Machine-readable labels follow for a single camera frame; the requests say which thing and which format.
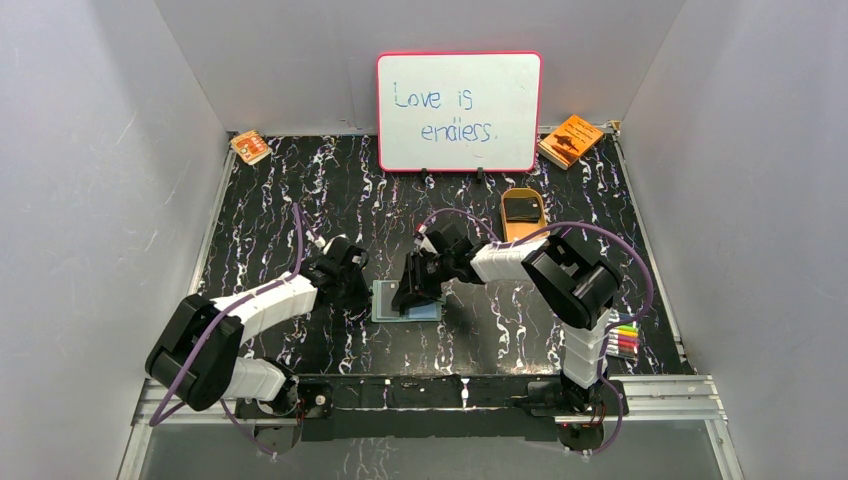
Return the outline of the green card holder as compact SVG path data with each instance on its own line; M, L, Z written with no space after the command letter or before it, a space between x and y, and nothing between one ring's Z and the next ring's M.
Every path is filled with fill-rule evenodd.
M396 280L375 280L372 284L371 321L374 323L415 323L438 322L442 318L444 300L440 299L426 305L410 307L407 310L392 306L394 294L398 291Z

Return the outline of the black cards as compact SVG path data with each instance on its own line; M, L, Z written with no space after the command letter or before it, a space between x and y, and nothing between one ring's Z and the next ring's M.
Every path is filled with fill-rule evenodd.
M543 207L534 197L510 197L503 200L503 213L507 223L538 224Z

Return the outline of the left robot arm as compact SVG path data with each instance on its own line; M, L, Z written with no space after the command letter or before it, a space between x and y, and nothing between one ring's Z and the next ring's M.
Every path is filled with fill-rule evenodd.
M194 411L243 399L259 401L275 416L290 414L300 402L298 377L273 359L241 356L242 346L323 307L366 307L368 260L365 249L340 236L303 260L297 273L228 297L185 297L152 347L146 374Z

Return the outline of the small orange card box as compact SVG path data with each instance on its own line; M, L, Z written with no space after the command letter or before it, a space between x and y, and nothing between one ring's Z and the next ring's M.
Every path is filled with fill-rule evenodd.
M256 130L250 130L235 135L230 140L232 149L247 165L254 165L268 157L272 150Z

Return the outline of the pink framed whiteboard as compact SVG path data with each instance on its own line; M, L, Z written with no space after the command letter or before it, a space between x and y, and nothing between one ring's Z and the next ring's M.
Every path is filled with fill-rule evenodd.
M380 167L407 173L532 170L542 73L535 51L380 55Z

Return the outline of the black base bar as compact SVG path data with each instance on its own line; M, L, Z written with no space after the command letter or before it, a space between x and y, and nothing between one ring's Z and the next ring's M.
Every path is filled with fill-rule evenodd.
M276 415L241 400L262 427L298 421L308 441L348 438L523 437L598 446L630 408L622 382L581 390L561 374L302 375L298 406Z

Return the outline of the orange book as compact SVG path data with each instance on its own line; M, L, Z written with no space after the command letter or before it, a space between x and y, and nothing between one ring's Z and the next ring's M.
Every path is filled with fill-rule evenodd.
M569 169L600 141L604 133L578 115L571 115L537 143L537 152L563 170Z

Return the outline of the orange oval tray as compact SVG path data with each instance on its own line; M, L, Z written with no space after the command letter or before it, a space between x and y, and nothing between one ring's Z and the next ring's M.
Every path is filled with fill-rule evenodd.
M548 225L545 205L539 192L531 188L510 188L500 203L503 239L520 240Z

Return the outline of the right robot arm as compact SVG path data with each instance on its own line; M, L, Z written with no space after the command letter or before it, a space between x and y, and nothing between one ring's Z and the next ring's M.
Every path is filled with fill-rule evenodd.
M511 243L473 242L452 224L427 231L406 256L391 306L405 313L433 303L451 280L532 283L564 324L564 403L577 414L590 413L603 399L605 328L622 276L580 243L577 234L588 227L558 222Z

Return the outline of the pack of coloured markers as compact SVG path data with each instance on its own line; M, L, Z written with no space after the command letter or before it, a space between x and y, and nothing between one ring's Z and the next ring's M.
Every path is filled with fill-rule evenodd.
M631 325L616 327L608 334L606 354L620 359L635 360L640 349L640 332Z

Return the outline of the aluminium frame rail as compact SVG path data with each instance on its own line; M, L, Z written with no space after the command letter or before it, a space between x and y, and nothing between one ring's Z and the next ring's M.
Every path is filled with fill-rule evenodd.
M553 376L318 375L302 414L228 402L153 427L144 388L122 479L739 479L727 417L704 375L618 376L582 415Z

